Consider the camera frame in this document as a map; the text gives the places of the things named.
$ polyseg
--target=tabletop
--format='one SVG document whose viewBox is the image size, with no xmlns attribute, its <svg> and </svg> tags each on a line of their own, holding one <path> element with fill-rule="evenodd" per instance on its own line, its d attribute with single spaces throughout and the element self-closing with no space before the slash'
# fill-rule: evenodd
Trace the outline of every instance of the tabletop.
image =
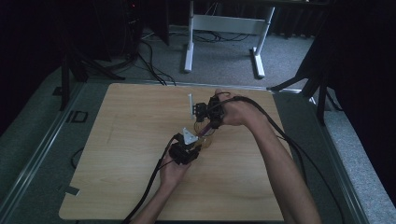
<svg viewBox="0 0 396 224">
<path fill-rule="evenodd" d="M 271 92 L 223 90 L 253 99 L 282 127 Z M 193 131 L 188 95 L 207 104 L 214 92 L 210 87 L 111 84 L 70 183 L 79 194 L 66 193 L 60 217 L 124 219 L 142 197 L 170 138 L 184 127 Z M 221 126 L 212 137 L 159 220 L 282 220 L 249 130 Z M 157 175 L 145 203 L 159 181 Z"/>
</svg>

